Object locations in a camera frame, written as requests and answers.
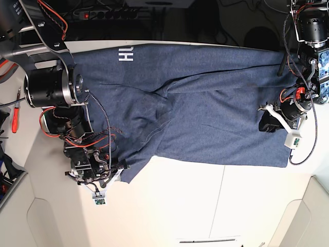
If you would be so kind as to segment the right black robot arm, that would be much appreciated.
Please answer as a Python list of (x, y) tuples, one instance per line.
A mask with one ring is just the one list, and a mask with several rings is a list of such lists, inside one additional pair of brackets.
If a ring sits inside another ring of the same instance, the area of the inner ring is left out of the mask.
[(1, 58), (25, 72), (14, 106), (26, 101), (42, 112), (42, 132), (64, 142), (71, 168), (65, 174), (106, 203), (107, 186), (127, 169), (112, 156), (116, 136), (110, 124), (95, 133), (80, 66), (65, 44), (68, 23), (44, 1), (1, 1)]

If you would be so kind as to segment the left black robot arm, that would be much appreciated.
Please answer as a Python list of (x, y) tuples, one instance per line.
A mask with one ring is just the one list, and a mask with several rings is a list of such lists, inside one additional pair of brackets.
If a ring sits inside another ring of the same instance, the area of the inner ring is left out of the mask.
[(290, 128), (297, 129), (313, 104), (328, 103), (328, 1), (288, 1), (287, 6), (284, 37), (289, 44), (291, 33), (296, 34), (302, 67), (296, 70), (293, 57), (284, 54), (281, 64), (287, 65), (297, 80), (281, 91), (273, 109)]

